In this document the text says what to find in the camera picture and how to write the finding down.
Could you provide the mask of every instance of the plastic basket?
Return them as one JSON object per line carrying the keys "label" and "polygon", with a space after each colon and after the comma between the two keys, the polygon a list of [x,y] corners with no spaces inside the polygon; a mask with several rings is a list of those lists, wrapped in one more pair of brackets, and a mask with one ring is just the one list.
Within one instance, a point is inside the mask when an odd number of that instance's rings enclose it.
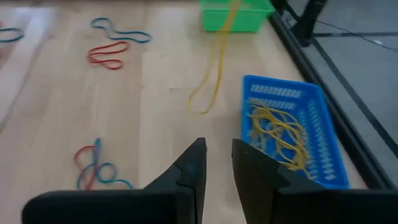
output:
{"label": "plastic basket", "polygon": [[[206,31],[219,30],[229,12],[229,0],[201,0]],[[263,21],[275,11],[268,0],[242,0],[231,32],[257,32]]]}
{"label": "plastic basket", "polygon": [[[311,180],[329,189],[349,188],[331,118],[319,87],[310,83],[246,75],[243,80],[241,135],[243,141],[248,144],[251,143],[248,132],[252,128],[251,118],[248,117],[248,114],[252,113],[252,107],[249,105],[251,99],[290,113],[304,127],[307,133],[305,147],[308,151],[306,168]],[[282,135],[282,139],[293,143],[287,133]],[[273,155],[275,140],[267,141],[265,151],[268,155]],[[283,149],[283,152],[291,159],[294,156],[294,152],[290,149]],[[274,159],[284,160],[280,155]]]}

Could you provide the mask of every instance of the green plastic basket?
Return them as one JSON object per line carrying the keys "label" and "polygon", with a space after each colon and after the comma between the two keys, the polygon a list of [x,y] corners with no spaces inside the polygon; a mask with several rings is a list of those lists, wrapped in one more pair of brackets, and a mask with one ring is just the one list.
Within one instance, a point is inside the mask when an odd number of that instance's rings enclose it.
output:
{"label": "green plastic basket", "polygon": [[[229,0],[201,0],[205,31],[218,31],[229,12]],[[242,0],[231,32],[257,32],[264,20],[275,11],[269,0]]]}

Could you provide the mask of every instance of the wooden floor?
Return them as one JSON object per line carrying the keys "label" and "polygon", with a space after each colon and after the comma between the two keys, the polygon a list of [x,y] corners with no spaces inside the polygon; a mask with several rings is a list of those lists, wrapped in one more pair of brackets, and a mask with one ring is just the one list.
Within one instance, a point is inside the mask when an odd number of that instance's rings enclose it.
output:
{"label": "wooden floor", "polygon": [[[154,39],[132,43],[118,55],[125,62],[121,70],[90,65],[87,51],[112,43],[90,28],[100,16],[119,30],[145,30]],[[206,137],[203,222],[245,222],[231,166],[232,138],[240,136],[242,77],[303,80],[268,22],[258,34],[230,37],[216,106],[192,117],[188,96],[203,77],[213,38],[201,29],[197,2],[1,2],[0,21],[25,30],[21,41],[0,44],[2,223],[19,223],[21,208],[37,194],[74,189],[78,170],[72,157],[96,137],[103,138],[102,160],[115,163],[120,178],[137,188]],[[210,99],[214,83],[215,75],[195,105]],[[343,155],[351,185],[364,187]]]}

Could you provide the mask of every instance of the black cable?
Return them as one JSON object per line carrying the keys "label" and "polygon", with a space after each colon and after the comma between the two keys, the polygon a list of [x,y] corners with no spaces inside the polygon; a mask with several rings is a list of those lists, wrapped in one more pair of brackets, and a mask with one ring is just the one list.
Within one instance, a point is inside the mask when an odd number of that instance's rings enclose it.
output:
{"label": "black cable", "polygon": [[[286,23],[287,23],[287,25],[288,25],[289,27],[292,27],[292,26],[290,25],[290,21],[291,21],[292,19],[294,19],[292,16],[286,18]],[[368,38],[366,38],[366,37],[364,37],[364,36],[362,36],[362,35],[355,34],[355,33],[351,32],[351,31],[348,30],[348,29],[344,29],[344,28],[335,26],[335,25],[333,25],[333,24],[329,24],[329,23],[327,23],[327,22],[322,22],[322,21],[318,21],[318,20],[317,20],[317,22],[319,22],[319,23],[321,23],[321,24],[324,24],[324,25],[326,25],[326,26],[333,27],[333,28],[335,28],[335,29],[339,29],[339,30],[345,31],[345,32],[347,32],[347,33],[349,33],[349,34],[351,34],[351,35],[353,35],[353,36],[359,37],[359,38],[361,38],[361,39],[363,39],[363,40],[365,40],[365,41],[367,41],[367,42],[369,42],[369,43],[371,43],[371,44],[378,45],[379,47],[382,47],[382,48],[387,49],[387,50],[391,50],[391,51],[393,51],[394,53],[398,53],[398,48],[385,46],[384,44],[380,44],[380,43],[376,42],[375,40],[368,39]]]}

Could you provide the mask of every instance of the black metal frame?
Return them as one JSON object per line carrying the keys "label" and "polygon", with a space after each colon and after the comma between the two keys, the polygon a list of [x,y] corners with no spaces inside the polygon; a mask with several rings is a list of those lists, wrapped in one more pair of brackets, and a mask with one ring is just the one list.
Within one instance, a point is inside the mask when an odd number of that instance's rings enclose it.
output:
{"label": "black metal frame", "polygon": [[323,89],[336,133],[366,185],[370,189],[396,189],[396,186],[384,172],[351,121],[348,120],[326,83],[320,78],[309,59],[302,52],[300,44],[286,28],[280,15],[276,12],[269,20],[304,79]]}

